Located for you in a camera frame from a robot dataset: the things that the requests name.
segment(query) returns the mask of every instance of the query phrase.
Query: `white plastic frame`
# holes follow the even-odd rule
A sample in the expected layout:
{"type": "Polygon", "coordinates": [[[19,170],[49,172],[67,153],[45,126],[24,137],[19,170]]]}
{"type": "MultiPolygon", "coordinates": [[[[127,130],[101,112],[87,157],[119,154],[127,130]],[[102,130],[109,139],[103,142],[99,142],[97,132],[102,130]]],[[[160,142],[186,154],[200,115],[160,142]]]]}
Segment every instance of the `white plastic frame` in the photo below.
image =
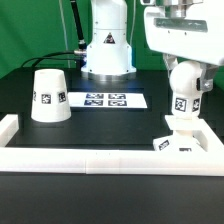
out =
{"type": "Polygon", "coordinates": [[[5,148],[5,143],[18,130],[18,116],[7,115],[0,122],[0,130],[0,141],[7,136],[0,148],[0,171],[3,172],[224,176],[222,149],[188,153],[5,148]]]}

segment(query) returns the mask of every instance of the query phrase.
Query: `black tabletop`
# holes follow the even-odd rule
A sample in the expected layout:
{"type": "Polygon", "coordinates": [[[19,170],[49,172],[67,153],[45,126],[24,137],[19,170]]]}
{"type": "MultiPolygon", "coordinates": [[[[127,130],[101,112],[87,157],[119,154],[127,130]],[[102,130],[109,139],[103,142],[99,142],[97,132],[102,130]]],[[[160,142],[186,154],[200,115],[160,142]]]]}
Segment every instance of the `black tabletop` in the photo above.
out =
{"type": "Polygon", "coordinates": [[[72,108],[64,122],[40,123],[31,119],[33,72],[18,69],[0,81],[0,111],[19,114],[20,130],[14,147],[149,149],[156,137],[168,135],[164,115],[169,111],[166,72],[139,71],[123,82],[96,82],[65,70],[68,92],[142,93],[147,109],[72,108]]]}
{"type": "MultiPolygon", "coordinates": [[[[13,147],[152,150],[152,140],[170,134],[166,72],[138,71],[134,80],[97,83],[65,70],[68,91],[143,93],[147,109],[73,108],[59,123],[30,118],[33,71],[16,69],[0,80],[1,117],[19,114],[13,147]]],[[[224,93],[203,96],[201,115],[223,140],[224,93]]],[[[0,223],[4,224],[220,224],[224,178],[157,175],[0,173],[0,223]]]]}

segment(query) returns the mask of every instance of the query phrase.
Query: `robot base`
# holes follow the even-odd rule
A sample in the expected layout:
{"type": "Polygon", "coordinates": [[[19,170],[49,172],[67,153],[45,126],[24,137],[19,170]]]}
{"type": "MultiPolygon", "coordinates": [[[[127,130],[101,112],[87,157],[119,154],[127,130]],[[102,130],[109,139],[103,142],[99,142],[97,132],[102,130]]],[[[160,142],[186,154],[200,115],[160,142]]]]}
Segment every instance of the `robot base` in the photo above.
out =
{"type": "Polygon", "coordinates": [[[135,71],[130,72],[130,73],[121,74],[121,75],[103,75],[103,74],[94,74],[94,73],[82,71],[82,77],[85,79],[92,79],[92,80],[96,80],[96,81],[117,82],[117,81],[125,81],[125,80],[135,79],[135,77],[136,77],[135,71]]]}

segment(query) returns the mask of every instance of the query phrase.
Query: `white cup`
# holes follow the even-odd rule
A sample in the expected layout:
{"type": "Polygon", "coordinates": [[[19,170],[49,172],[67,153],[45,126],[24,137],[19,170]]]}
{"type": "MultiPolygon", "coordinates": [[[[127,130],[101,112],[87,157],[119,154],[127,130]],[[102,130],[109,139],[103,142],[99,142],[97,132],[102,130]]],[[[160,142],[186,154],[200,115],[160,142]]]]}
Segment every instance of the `white cup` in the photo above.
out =
{"type": "Polygon", "coordinates": [[[35,72],[31,117],[40,122],[59,122],[71,117],[62,70],[41,69],[35,72]]]}

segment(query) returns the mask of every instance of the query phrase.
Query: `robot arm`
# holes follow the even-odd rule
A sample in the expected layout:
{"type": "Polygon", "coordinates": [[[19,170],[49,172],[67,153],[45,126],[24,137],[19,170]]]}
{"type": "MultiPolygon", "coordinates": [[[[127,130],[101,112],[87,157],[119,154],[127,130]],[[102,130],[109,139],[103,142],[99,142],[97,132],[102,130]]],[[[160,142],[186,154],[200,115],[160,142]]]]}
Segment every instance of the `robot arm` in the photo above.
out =
{"type": "Polygon", "coordinates": [[[85,78],[119,81],[135,77],[132,49],[127,43],[125,0],[91,0],[93,37],[87,47],[85,78]]]}
{"type": "MultiPolygon", "coordinates": [[[[141,0],[141,3],[148,6],[144,12],[148,46],[163,53],[165,65],[172,71],[174,116],[167,116],[167,122],[173,135],[154,140],[154,147],[192,151],[198,148],[193,133],[200,127],[193,127],[192,121],[198,119],[202,94],[212,90],[215,73],[224,65],[224,14],[218,7],[220,1],[141,0]],[[177,57],[190,61],[179,64],[177,57]]],[[[210,147],[212,141],[219,142],[219,139],[206,136],[206,141],[199,145],[205,150],[217,148],[210,147]]]]}

